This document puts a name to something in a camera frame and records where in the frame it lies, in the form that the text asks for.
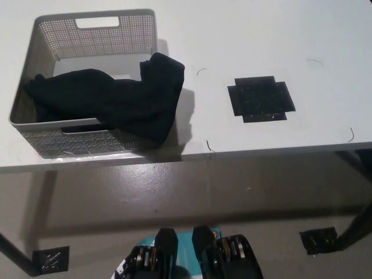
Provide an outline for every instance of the table leg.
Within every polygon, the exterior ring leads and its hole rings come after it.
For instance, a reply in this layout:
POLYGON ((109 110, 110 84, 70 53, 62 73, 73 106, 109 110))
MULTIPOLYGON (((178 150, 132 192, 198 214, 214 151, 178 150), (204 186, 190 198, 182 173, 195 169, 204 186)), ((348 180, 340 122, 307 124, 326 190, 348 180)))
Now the table leg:
POLYGON ((41 275, 40 270, 32 260, 30 260, 2 234, 0 234, 0 252, 26 272, 28 276, 35 277, 41 275))
POLYGON ((346 231, 335 242, 338 251, 345 250, 372 230, 372 202, 358 213, 346 231))
MULTIPOLYGON (((336 152, 348 165, 372 183, 372 174, 359 158, 349 152, 336 152)), ((342 251, 361 240, 372 231, 372 201, 358 213, 343 234, 337 237, 334 228, 301 232, 303 244, 309 255, 342 251)))

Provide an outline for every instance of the black tape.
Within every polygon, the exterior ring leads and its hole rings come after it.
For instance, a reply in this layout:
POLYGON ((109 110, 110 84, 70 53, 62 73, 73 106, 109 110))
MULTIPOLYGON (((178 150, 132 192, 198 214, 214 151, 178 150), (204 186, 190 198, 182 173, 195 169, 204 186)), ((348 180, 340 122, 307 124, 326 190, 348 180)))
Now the black tape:
POLYGON ((250 85, 260 85, 260 84, 275 84, 275 78, 271 77, 244 77, 236 78, 236 86, 250 86, 250 85))
POLYGON ((308 255, 337 251, 337 232, 334 227, 303 231, 300 236, 308 255))
POLYGON ((273 76, 236 78, 228 93, 235 116, 244 123, 286 120, 285 112, 295 110, 285 82, 273 76))
POLYGON ((70 247, 59 247, 33 252, 33 263, 41 274, 51 274, 69 270, 70 247))
POLYGON ((254 123, 254 122, 268 122, 268 121, 278 121, 287 120, 287 116, 284 112, 273 113, 270 115, 243 115, 244 123, 254 123))

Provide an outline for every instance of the basket handle opening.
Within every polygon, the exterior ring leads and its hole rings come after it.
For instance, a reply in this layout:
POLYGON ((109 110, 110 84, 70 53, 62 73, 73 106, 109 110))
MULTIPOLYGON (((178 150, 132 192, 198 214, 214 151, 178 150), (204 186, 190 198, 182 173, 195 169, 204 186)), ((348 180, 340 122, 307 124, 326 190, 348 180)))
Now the basket handle opening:
POLYGON ((76 134, 92 134, 97 132, 104 132, 114 130, 110 125, 107 124, 92 124, 92 125, 82 125, 74 127, 64 127, 62 128, 62 133, 67 135, 76 135, 76 134))
POLYGON ((88 19, 75 19, 75 22, 76 22, 76 26, 80 29, 117 27, 120 24, 119 18, 117 16, 92 17, 88 19))

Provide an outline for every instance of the black cloth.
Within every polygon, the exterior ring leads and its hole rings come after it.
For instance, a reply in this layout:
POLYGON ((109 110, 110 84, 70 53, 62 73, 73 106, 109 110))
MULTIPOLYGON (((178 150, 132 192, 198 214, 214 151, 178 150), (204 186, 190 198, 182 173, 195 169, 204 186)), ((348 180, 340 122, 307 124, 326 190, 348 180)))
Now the black cloth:
POLYGON ((36 75, 24 90, 35 102, 38 122, 94 117, 162 144, 176 115, 185 67, 161 53, 139 67, 141 81, 114 80, 87 69, 51 78, 36 75))

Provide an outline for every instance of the black tape on floor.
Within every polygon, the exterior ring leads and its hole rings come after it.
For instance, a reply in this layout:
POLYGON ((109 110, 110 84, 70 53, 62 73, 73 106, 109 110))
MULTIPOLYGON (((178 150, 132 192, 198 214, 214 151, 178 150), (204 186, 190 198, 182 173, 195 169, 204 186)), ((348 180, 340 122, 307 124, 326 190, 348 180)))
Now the black tape on floor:
POLYGON ((336 252, 337 232, 334 227, 300 232, 308 255, 336 252))
POLYGON ((59 247, 33 252, 33 263, 41 274, 51 274, 69 270, 70 247, 59 247))

